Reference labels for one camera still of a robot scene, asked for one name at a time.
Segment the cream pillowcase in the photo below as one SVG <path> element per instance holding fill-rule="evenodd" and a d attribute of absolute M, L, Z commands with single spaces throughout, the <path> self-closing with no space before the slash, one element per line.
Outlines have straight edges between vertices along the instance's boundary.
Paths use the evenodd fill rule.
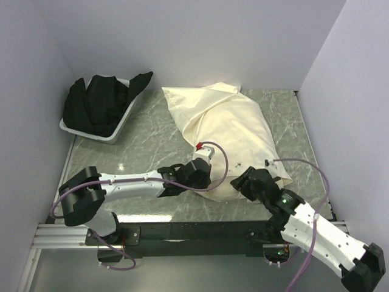
<path fill-rule="evenodd" d="M 239 87 L 219 82 L 162 90 L 177 129 L 191 146 L 206 141 L 221 146 L 211 160 L 210 174 L 212 184 L 220 186 L 201 196 L 212 201 L 240 200 L 243 195 L 231 181 L 250 166 L 263 169 L 266 161 L 279 158 L 259 104 Z"/>

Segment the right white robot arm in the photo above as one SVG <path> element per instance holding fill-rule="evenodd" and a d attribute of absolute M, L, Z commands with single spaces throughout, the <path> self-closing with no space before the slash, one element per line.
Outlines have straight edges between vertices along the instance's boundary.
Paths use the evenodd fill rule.
<path fill-rule="evenodd" d="M 279 188 L 266 169 L 249 167 L 231 181 L 251 201 L 260 201 L 271 213 L 267 237 L 275 243 L 292 243 L 307 257 L 289 288 L 306 271 L 313 257 L 331 268 L 348 291 L 373 291 L 386 272 L 383 250 L 367 245 L 323 218 L 295 192 Z"/>

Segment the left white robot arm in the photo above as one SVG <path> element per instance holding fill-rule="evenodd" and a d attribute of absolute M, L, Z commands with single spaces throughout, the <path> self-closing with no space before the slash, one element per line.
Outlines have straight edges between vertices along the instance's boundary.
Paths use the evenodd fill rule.
<path fill-rule="evenodd" d="M 61 217 L 66 226 L 85 225 L 113 245 L 121 239 L 122 230 L 116 214 L 104 210 L 105 203 L 204 190 L 210 185 L 211 169 L 210 163 L 201 158 L 137 175 L 109 175 L 99 173 L 94 166 L 86 167 L 58 189 Z"/>

